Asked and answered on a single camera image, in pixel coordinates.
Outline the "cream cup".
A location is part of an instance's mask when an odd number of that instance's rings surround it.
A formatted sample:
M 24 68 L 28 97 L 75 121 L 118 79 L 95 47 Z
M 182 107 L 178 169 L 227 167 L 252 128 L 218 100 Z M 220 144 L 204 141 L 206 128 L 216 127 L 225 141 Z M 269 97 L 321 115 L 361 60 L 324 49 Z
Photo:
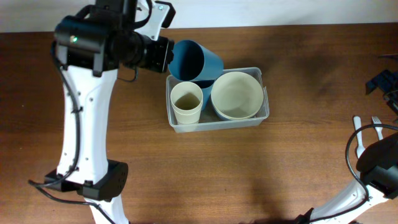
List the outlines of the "cream cup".
M 191 115 L 200 111 L 203 106 L 203 92 L 193 82 L 181 82 L 170 92 L 172 108 L 182 114 Z
M 199 122 L 201 105 L 196 107 L 183 106 L 182 108 L 173 106 L 172 108 L 178 124 L 193 124 Z

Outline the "white plastic fork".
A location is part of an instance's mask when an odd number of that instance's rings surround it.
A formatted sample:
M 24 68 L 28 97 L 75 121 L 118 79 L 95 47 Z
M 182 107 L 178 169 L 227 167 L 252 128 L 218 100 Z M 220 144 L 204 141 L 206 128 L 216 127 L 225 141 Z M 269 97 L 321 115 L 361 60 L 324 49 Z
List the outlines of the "white plastic fork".
M 382 124 L 382 123 L 381 123 L 381 120 L 380 120 L 377 116 L 373 116 L 373 117 L 372 117 L 372 122 L 373 122 L 373 124 Z M 377 127 L 375 127 L 374 129 L 375 129 L 376 132 L 377 132 L 378 140 L 382 140 L 382 139 L 383 139 L 382 127 L 377 126 Z

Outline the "white plastic knife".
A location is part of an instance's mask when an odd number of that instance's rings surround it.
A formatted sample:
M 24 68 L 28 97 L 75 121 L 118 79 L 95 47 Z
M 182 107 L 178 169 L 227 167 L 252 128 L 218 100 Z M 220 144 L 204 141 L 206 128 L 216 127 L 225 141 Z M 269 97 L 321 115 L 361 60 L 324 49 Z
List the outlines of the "white plastic knife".
M 353 117 L 353 123 L 354 123 L 354 128 L 356 131 L 362 127 L 361 118 L 359 116 Z M 357 143 L 358 143 L 358 146 L 356 148 L 356 155 L 357 155 L 357 158 L 360 158 L 362 153 L 365 150 L 365 147 L 363 146 L 363 139 L 362 139 L 361 131 L 356 134 L 356 139 L 357 139 Z

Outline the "cream bowl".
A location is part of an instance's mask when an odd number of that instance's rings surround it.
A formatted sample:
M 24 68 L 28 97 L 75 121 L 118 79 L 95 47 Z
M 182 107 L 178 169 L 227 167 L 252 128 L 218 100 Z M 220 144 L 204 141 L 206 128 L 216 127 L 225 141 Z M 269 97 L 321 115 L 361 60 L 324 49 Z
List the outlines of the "cream bowl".
M 211 103 L 219 110 L 230 110 L 239 106 L 258 108 L 264 100 L 260 83 L 244 72 L 228 72 L 220 76 L 211 91 Z
M 255 117 L 255 115 L 258 112 L 260 112 L 261 106 L 258 108 L 239 106 L 237 108 L 233 108 L 230 110 L 221 111 L 215 105 L 213 105 L 213 109 L 214 109 L 214 111 L 217 110 L 217 111 L 225 114 L 226 116 L 229 116 L 230 118 L 232 118 L 232 120 L 241 120 L 241 119 L 250 119 L 250 118 Z

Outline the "cream cup front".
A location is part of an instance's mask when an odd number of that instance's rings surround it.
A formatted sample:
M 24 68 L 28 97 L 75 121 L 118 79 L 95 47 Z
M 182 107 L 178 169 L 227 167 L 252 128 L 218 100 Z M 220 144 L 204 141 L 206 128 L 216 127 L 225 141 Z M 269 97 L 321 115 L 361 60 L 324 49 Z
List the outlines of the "cream cup front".
M 196 107 L 183 106 L 182 108 L 173 106 L 172 108 L 178 124 L 193 124 L 199 122 L 201 105 Z

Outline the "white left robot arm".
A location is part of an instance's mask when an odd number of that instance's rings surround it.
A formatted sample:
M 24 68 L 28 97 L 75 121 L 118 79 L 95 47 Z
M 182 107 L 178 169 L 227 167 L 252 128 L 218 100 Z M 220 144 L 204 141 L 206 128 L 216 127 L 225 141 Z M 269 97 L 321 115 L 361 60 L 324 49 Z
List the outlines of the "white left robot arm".
M 175 16 L 164 1 L 96 1 L 55 28 L 51 54 L 65 97 L 60 162 L 37 189 L 76 192 L 96 223 L 127 223 L 121 193 L 128 166 L 108 159 L 106 132 L 120 66 L 164 73 L 174 42 L 160 36 Z

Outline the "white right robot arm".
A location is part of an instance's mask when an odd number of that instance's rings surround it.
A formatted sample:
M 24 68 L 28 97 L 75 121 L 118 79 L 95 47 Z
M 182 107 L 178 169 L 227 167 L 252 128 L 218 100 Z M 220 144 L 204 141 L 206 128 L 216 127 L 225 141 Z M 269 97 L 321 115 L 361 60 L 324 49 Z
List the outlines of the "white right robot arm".
M 360 133 L 371 128 L 397 131 L 396 125 L 376 122 L 356 128 L 345 149 L 345 161 L 353 181 L 326 204 L 299 215 L 295 223 L 354 223 L 371 207 L 397 198 L 397 133 L 386 137 L 378 134 L 378 141 L 366 149 L 356 149 L 356 167 L 350 163 L 353 139 L 360 140 Z

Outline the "blue cup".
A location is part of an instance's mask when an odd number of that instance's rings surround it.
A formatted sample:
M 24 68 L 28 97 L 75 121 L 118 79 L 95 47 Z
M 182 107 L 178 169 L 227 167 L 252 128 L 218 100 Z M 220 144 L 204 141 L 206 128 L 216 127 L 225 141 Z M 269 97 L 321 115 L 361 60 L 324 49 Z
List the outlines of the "blue cup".
M 215 80 L 223 73 L 223 60 L 193 40 L 177 42 L 173 53 L 169 71 L 181 81 Z
M 204 110 L 206 108 L 207 102 L 210 98 L 211 91 L 213 88 L 215 80 L 203 80 L 203 81 L 196 81 L 195 84 L 197 84 L 203 93 L 203 104 L 201 107 L 201 110 Z

